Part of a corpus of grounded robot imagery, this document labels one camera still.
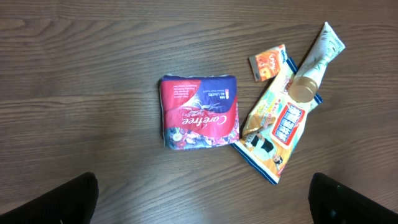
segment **tube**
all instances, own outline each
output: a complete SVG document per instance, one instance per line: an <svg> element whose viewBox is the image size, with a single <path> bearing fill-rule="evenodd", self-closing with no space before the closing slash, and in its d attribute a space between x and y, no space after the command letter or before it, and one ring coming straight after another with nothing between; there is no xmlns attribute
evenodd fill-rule
<svg viewBox="0 0 398 224"><path fill-rule="evenodd" d="M327 65L344 49L345 45L325 22L315 45L289 88L290 97L299 103L311 101L321 85Z"/></svg>

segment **brown bottle cap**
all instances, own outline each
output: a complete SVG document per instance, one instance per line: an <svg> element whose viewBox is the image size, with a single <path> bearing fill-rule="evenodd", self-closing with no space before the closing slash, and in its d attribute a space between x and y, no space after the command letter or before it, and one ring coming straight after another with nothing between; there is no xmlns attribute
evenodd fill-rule
<svg viewBox="0 0 398 224"><path fill-rule="evenodd" d="M300 77L289 88L289 96L299 103L308 103L314 98L317 91L318 85L314 80L307 77Z"/></svg>

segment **red label with chinese characters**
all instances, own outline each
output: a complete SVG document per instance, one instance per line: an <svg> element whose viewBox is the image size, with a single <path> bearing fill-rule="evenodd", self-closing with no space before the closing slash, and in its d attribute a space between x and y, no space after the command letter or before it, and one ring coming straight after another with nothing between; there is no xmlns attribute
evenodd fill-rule
<svg viewBox="0 0 398 224"><path fill-rule="evenodd" d="M303 120L304 114L305 111L303 109L291 103L287 103L278 117L274 129L272 130L272 135L281 143L289 146L297 128L299 128L299 123Z"/></svg>

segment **snack bag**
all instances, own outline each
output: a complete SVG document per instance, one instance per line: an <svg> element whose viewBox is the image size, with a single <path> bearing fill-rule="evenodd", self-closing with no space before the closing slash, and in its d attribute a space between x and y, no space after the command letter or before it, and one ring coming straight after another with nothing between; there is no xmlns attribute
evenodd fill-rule
<svg viewBox="0 0 398 224"><path fill-rule="evenodd" d="M255 81L262 82L276 76L286 60L287 55L284 44L250 56L249 61Z"/></svg>
<svg viewBox="0 0 398 224"><path fill-rule="evenodd" d="M166 75L160 84L165 145L186 150L239 139L236 78Z"/></svg>
<svg viewBox="0 0 398 224"><path fill-rule="evenodd" d="M233 144L272 184L278 183L303 134L308 112L322 102L319 95L308 103L297 103L290 98L287 90L296 71L291 58L282 65L279 74L249 113L243 138Z"/></svg>

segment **wood grain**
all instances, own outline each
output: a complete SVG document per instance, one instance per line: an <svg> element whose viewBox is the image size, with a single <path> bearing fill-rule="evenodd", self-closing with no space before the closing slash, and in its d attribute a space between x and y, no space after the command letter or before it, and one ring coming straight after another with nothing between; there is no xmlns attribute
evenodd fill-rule
<svg viewBox="0 0 398 224"><path fill-rule="evenodd" d="M86 171L92 223L311 223L323 172L398 212L398 3L1 1L0 213ZM158 80L232 74L243 122L266 83L248 56L300 63L328 20L346 44L324 104L271 186L231 147L163 147Z"/></svg>

